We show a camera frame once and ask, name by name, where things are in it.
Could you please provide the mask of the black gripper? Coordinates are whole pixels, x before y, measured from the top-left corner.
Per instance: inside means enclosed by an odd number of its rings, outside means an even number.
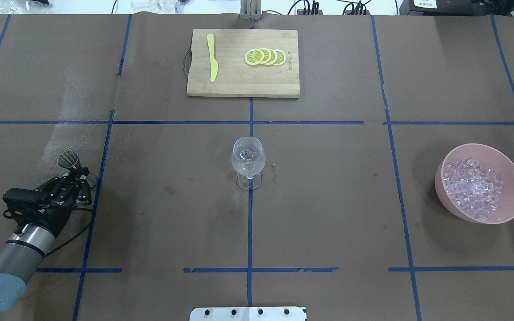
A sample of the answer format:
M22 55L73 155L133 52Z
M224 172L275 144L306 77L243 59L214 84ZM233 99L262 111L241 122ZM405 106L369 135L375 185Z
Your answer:
M69 176L53 177L35 188L35 191L48 193L48 203L44 209L75 208L79 205L92 205L91 185L88 182L90 171L87 167L69 169Z

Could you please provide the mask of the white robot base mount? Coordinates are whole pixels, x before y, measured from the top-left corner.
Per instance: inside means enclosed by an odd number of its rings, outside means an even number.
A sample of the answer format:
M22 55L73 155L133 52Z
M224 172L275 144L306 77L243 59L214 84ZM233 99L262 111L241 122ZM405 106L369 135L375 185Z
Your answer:
M190 321L306 321L304 307L199 307L191 311Z

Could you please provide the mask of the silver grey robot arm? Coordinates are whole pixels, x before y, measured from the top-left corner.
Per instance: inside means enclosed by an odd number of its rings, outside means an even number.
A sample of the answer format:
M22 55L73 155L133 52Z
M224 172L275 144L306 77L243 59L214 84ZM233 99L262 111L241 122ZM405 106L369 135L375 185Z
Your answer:
M16 222L0 250L0 312L13 307L25 292L73 211L90 211L98 178L88 168L71 169L35 189L10 188L3 195L3 216Z

